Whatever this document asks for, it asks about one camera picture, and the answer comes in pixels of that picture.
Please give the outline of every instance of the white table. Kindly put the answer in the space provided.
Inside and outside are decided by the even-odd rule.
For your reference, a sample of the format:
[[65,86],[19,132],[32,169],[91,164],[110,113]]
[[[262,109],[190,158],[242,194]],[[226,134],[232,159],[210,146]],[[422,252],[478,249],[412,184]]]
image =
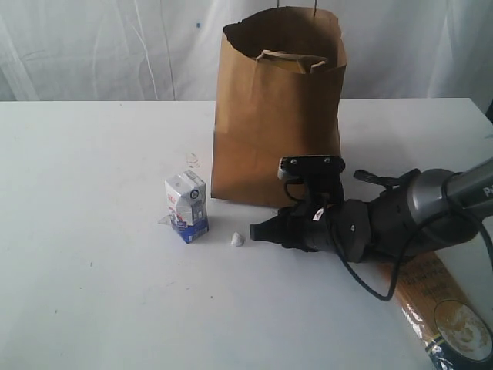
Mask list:
[[[229,245],[273,210],[210,200],[211,231],[191,245],[157,223],[187,155],[209,186],[213,121],[212,102],[0,103],[0,368],[431,369],[395,302],[336,256]],[[340,134],[346,193],[364,200],[381,189],[352,180],[357,168],[493,156],[469,99],[343,101]],[[440,255],[493,326],[483,245]]]

